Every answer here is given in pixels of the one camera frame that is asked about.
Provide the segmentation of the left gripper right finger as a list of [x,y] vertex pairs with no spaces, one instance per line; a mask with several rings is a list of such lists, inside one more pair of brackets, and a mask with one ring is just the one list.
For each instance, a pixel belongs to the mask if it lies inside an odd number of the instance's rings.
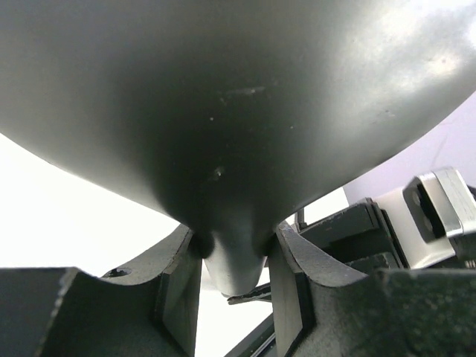
[[279,356],[473,356],[475,273],[364,274],[279,225],[268,256]]

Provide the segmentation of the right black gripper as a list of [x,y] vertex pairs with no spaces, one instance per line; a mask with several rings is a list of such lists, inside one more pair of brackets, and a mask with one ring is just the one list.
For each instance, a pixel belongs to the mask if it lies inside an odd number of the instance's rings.
[[[370,274],[379,268],[403,268],[404,256],[387,212],[366,198],[307,225],[300,235],[347,266]],[[229,305],[271,302],[271,284],[227,299]]]

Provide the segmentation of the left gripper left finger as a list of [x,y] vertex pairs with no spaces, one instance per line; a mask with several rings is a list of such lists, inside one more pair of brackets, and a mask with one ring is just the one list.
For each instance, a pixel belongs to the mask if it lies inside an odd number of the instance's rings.
[[1,270],[3,356],[193,356],[202,261],[193,232],[102,277],[78,268]]

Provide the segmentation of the grey shower head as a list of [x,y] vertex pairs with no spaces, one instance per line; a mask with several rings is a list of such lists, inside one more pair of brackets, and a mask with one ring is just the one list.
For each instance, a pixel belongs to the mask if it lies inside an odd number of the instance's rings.
[[225,295],[474,92],[473,1],[1,3],[1,133],[191,228]]

